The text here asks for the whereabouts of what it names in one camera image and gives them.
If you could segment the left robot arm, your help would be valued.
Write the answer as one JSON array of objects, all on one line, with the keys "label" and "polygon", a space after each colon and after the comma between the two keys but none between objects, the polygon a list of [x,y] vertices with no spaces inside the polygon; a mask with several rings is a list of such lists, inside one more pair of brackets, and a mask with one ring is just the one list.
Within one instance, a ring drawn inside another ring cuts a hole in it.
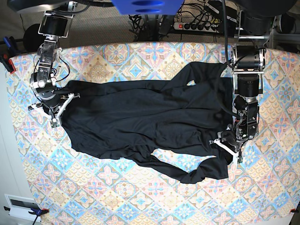
[{"label": "left robot arm", "polygon": [[235,39],[228,51],[228,24],[223,6],[225,60],[232,71],[235,117],[227,131],[219,134],[219,145],[231,154],[241,153],[242,145],[258,133],[259,104],[257,96],[263,93],[263,71],[266,64],[265,44],[270,38],[273,17],[255,16],[240,10],[236,18]]}]

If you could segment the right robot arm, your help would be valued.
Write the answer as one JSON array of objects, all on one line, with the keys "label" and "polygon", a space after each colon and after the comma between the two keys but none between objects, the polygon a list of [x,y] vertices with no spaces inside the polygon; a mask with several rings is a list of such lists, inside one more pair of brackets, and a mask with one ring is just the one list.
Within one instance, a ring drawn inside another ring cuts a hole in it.
[{"label": "right robot arm", "polygon": [[76,7],[77,2],[69,1],[56,9],[45,11],[39,26],[38,34],[45,39],[37,51],[38,62],[31,74],[30,87],[40,101],[38,106],[46,109],[49,115],[54,115],[60,105],[60,97],[54,93],[58,89],[54,78],[58,70],[53,69],[62,51],[59,39],[68,36]]}]

